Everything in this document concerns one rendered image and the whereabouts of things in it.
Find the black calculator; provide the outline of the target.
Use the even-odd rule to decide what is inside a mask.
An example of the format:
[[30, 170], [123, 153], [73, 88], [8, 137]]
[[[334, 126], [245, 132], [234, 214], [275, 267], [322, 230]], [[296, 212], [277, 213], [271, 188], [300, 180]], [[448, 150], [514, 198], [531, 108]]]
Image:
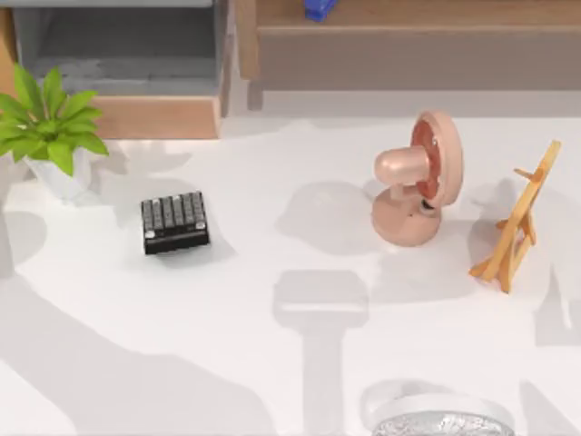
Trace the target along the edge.
[[180, 193], [141, 201], [146, 255], [192, 249], [211, 243], [202, 193]]

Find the pink desk fan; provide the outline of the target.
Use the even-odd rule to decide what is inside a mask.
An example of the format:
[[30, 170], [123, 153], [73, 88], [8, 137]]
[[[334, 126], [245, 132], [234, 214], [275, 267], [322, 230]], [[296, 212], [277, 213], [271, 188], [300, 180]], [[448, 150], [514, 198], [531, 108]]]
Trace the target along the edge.
[[376, 233], [403, 247], [430, 241], [441, 225], [442, 209], [457, 200], [463, 184], [463, 148], [451, 116], [421, 113], [409, 145], [379, 154], [374, 175], [387, 186], [372, 203]]

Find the pale wooden drawer front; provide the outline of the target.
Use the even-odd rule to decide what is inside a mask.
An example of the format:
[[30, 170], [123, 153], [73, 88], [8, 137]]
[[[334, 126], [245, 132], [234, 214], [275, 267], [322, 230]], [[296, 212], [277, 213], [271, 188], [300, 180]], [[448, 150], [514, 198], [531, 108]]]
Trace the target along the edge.
[[92, 106], [103, 139], [216, 139], [222, 123], [217, 96], [99, 96]]

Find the blue stapler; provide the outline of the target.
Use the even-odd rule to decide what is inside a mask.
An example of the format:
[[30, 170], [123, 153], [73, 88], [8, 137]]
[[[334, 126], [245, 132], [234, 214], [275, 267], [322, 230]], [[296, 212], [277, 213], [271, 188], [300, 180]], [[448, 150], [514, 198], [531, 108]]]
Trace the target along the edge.
[[305, 17], [315, 22], [323, 22], [338, 0], [303, 0]]

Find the wooden open shelf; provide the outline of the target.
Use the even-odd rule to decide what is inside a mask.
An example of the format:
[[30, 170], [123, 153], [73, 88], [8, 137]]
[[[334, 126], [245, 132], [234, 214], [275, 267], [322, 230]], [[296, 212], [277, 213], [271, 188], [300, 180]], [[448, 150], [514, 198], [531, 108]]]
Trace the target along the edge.
[[249, 103], [265, 91], [581, 90], [581, 0], [232, 0]]

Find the wooden phone stand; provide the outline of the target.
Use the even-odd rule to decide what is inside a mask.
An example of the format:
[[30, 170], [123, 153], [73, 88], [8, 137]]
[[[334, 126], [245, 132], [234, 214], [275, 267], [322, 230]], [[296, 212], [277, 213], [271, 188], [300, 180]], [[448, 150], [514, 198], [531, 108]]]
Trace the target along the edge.
[[501, 231], [497, 244], [484, 261], [468, 271], [482, 282], [497, 281], [500, 290], [510, 294], [515, 273], [528, 250], [537, 244], [532, 209], [561, 150], [562, 143], [552, 141], [533, 172], [515, 168], [514, 173], [527, 180], [523, 193], [517, 199], [507, 219], [496, 222]]

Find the pulled-out wooden drawer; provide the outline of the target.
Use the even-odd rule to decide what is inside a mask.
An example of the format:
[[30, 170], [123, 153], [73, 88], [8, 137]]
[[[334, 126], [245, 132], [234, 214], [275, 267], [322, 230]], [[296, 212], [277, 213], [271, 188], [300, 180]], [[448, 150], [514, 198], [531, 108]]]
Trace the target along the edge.
[[217, 96], [228, 111], [230, 0], [0, 0], [0, 93], [14, 66], [67, 92]]

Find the white and silver fan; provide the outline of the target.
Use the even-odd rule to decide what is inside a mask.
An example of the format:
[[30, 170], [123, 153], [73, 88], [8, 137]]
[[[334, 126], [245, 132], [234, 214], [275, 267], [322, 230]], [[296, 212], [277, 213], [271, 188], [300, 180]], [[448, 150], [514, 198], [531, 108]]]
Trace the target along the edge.
[[516, 436], [500, 404], [419, 379], [369, 386], [359, 413], [370, 436]]

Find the green potted plant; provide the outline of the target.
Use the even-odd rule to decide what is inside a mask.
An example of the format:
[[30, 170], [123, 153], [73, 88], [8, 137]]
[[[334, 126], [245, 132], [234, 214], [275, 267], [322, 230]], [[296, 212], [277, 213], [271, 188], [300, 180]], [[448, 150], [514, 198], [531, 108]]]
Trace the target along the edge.
[[16, 63], [14, 79], [16, 95], [0, 93], [0, 156], [25, 162], [52, 195], [74, 203], [92, 181], [89, 155], [109, 154], [95, 122], [102, 116], [98, 93], [67, 93], [57, 67], [37, 81]]

